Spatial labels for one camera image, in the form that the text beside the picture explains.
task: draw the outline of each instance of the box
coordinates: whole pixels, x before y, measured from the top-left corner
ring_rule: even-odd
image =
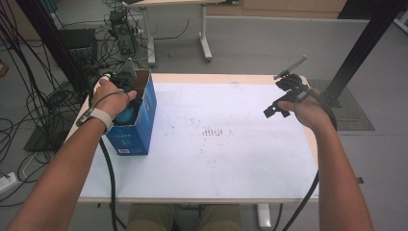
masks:
[[[131,101],[134,105],[130,106],[137,111],[135,121],[131,125],[120,125],[114,120],[114,126],[106,134],[120,156],[147,155],[149,152],[157,105],[156,94],[150,70],[136,70],[136,76],[132,86],[141,97],[137,96],[136,100]]]

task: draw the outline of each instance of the black stand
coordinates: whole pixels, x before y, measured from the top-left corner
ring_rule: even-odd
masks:
[[[69,83],[77,92],[80,101],[84,102],[89,92],[88,79],[59,38],[58,29],[48,12],[39,0],[15,1],[30,20],[44,44],[48,47],[48,50],[60,66]]]
[[[345,86],[357,72],[375,44],[381,39],[406,0],[383,0],[366,29],[354,44],[344,63],[327,87],[323,96],[330,106],[337,106]]]

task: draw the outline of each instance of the white table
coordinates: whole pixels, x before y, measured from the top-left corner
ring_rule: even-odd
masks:
[[[149,154],[117,156],[104,138],[118,202],[270,203],[304,197],[317,171],[314,137],[293,115],[265,118],[263,110],[284,93],[272,76],[152,76],[158,104]],[[110,190],[98,147],[79,201],[110,202]]]
[[[144,30],[147,36],[147,60],[149,65],[156,63],[154,39],[151,35],[150,21],[152,17],[159,20],[174,18],[201,18],[201,32],[198,34],[204,56],[207,61],[213,58],[206,37],[206,4],[220,3],[225,0],[143,0],[134,4],[123,3],[127,8],[139,8],[143,16]]]

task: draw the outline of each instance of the power strip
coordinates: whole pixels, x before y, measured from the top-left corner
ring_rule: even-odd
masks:
[[[15,185],[18,185],[18,181],[15,178],[14,172],[9,173],[8,177],[3,176],[0,178],[0,194],[4,193]]]

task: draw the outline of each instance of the electronic equipment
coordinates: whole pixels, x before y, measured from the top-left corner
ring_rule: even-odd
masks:
[[[130,27],[126,16],[126,10],[111,12],[109,20],[112,32],[117,40],[121,55],[130,56],[136,53],[136,39],[133,36],[133,28]]]
[[[95,64],[98,44],[95,29],[59,30],[58,35],[78,64]]]

